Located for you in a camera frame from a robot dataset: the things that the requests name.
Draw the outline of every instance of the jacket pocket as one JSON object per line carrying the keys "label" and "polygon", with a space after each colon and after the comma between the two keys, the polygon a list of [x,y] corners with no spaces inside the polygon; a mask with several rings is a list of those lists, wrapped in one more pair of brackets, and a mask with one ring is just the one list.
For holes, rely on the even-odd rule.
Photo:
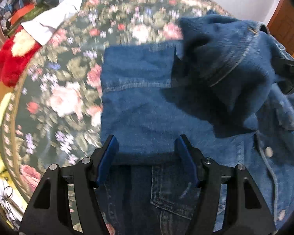
{"label": "jacket pocket", "polygon": [[[211,157],[220,165],[235,167],[244,162],[244,143],[232,144],[228,149],[209,151],[204,156]],[[200,189],[196,188],[184,171],[182,163],[165,163],[152,167],[151,204],[178,216],[191,219],[196,208]],[[222,185],[218,215],[225,210],[226,185]]]}

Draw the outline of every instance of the floral bedspread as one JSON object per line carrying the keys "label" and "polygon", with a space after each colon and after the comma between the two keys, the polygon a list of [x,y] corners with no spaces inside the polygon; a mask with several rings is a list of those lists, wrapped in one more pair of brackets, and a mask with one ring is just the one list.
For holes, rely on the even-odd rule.
{"label": "floral bedspread", "polygon": [[[211,0],[83,1],[29,62],[2,123],[1,155],[27,202],[50,164],[75,164],[101,146],[105,48],[181,39],[176,20],[210,9],[229,15]],[[69,200],[74,228],[81,230],[73,185]]]}

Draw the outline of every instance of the wooden door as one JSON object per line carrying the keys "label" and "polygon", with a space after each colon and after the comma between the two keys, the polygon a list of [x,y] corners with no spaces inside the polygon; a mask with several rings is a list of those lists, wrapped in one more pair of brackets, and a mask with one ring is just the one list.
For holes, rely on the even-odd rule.
{"label": "wooden door", "polygon": [[290,0],[280,0],[268,23],[270,33],[294,57],[294,7]]}

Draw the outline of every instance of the black cable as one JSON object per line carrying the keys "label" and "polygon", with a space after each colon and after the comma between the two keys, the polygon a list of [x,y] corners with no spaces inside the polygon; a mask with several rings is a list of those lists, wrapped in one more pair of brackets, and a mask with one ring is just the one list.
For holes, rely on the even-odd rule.
{"label": "black cable", "polygon": [[[7,188],[11,188],[11,194],[9,196],[5,196],[5,190]],[[11,186],[6,186],[4,189],[3,189],[3,198],[2,198],[2,205],[3,205],[3,211],[5,212],[5,215],[7,216],[7,218],[9,219],[9,221],[11,223],[17,223],[19,220],[15,217],[15,215],[13,214],[12,210],[11,210],[11,206],[10,206],[10,203],[8,202],[8,199],[13,195],[13,188]],[[10,213],[7,213],[6,210],[8,210],[12,216],[13,216],[13,219],[10,218]]]}

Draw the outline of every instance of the denim jacket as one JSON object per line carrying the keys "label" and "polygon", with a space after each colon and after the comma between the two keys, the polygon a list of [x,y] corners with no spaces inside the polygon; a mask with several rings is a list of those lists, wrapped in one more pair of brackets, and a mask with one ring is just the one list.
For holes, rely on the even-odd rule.
{"label": "denim jacket", "polygon": [[[186,134],[204,156],[248,168],[279,228],[294,209],[294,156],[285,137],[290,131],[281,128],[274,105],[287,97],[279,92],[264,99],[255,115],[258,130],[246,130],[229,121],[227,105],[194,81],[175,53],[183,57],[179,41],[105,51],[102,139],[114,134],[120,150],[96,191],[102,212],[118,234],[184,234],[200,193],[174,154],[174,140]],[[222,187],[215,230],[222,226],[225,199]]]}
{"label": "denim jacket", "polygon": [[232,122],[257,129],[255,113],[268,97],[275,75],[271,59],[293,60],[261,22],[220,15],[182,18],[184,60],[226,105]]}

